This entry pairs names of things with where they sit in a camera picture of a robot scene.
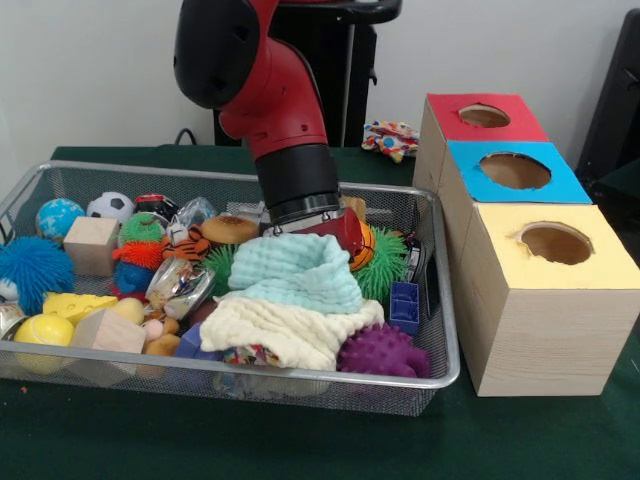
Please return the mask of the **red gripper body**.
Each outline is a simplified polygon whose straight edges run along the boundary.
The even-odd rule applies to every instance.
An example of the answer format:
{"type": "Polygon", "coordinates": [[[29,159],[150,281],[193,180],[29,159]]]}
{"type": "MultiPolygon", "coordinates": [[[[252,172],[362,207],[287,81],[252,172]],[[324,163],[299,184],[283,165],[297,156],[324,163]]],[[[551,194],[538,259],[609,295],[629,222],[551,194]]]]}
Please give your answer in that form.
{"type": "Polygon", "coordinates": [[[350,255],[357,255],[363,248],[361,223],[351,207],[323,212],[312,225],[301,229],[300,233],[332,235],[339,246],[350,255]]]}

